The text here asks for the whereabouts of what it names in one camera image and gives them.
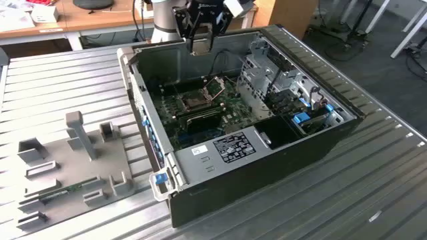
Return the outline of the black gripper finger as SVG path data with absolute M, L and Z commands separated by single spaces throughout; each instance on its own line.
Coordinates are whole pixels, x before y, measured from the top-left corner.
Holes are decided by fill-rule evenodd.
M 193 42 L 194 42 L 194 35 L 196 31 L 201 25 L 202 20 L 202 12 L 198 11 L 186 11 L 185 16 L 182 19 L 182 26 L 184 26 L 184 35 L 185 35 L 185 44 L 189 53 L 193 53 Z
M 220 34 L 224 34 L 230 20 L 233 18 L 233 15 L 229 11 L 209 11 L 208 12 L 208 35 L 206 35 L 206 40 L 208 40 L 208 51 L 212 51 L 213 48 L 213 40 L 214 37 Z

